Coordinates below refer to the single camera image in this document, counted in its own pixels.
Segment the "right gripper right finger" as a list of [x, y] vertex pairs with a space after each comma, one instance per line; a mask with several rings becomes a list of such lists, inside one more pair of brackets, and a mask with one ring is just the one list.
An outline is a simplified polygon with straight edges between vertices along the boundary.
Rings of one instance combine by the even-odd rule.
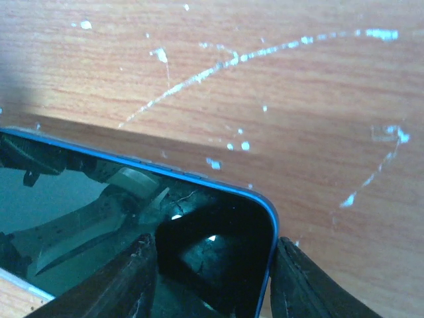
[[289, 238], [278, 240], [270, 272], [273, 317], [379, 317]]

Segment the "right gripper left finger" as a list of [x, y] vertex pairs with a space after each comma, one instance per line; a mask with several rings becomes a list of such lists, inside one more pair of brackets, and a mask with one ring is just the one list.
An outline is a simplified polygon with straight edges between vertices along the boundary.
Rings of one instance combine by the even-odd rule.
[[154, 237], [140, 235], [88, 279], [29, 317], [150, 317], [158, 277]]

